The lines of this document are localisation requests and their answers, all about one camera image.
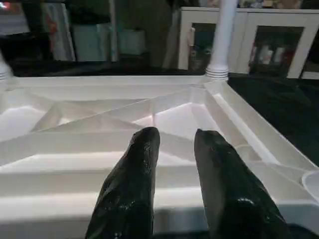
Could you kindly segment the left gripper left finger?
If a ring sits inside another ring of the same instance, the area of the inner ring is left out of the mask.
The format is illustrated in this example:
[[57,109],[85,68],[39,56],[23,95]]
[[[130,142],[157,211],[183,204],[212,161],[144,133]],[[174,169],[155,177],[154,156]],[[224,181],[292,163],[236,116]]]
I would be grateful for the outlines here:
[[101,187],[85,238],[152,237],[159,146],[156,127],[145,127],[133,134]]

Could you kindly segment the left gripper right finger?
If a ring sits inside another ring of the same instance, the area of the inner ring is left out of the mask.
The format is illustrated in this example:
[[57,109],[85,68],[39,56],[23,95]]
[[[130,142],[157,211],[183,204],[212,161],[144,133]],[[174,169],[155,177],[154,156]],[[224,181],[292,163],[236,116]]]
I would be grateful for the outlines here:
[[194,155],[212,239],[290,239],[263,183],[217,131],[198,129]]

